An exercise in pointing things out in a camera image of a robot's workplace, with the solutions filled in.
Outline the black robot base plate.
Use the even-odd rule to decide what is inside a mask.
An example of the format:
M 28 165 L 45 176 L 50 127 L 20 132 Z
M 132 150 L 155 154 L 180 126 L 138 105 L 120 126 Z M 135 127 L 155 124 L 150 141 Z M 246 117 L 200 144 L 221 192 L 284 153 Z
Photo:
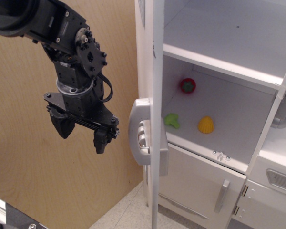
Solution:
M 0 199 L 0 229 L 47 229 L 48 227 Z

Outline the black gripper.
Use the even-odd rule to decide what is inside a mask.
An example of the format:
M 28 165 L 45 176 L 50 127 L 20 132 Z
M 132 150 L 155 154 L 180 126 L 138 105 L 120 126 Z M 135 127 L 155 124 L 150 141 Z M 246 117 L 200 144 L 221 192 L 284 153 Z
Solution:
M 58 134 L 66 139 L 75 124 L 94 130 L 94 146 L 97 154 L 103 154 L 108 143 L 119 134 L 119 119 L 103 103 L 92 95 L 84 99 L 64 96 L 61 93 L 45 93 L 47 110 Z

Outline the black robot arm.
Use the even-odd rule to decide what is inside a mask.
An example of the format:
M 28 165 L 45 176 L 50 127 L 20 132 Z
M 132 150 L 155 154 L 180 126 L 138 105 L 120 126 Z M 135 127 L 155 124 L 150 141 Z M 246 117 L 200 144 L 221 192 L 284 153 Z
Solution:
M 102 154 L 119 134 L 119 120 L 104 105 L 110 99 L 103 87 L 110 81 L 102 73 L 107 55 L 85 18 L 58 0 L 0 0 L 0 35 L 43 46 L 57 74 L 58 91 L 44 95 L 54 127 L 62 138 L 77 124 L 92 129 Z

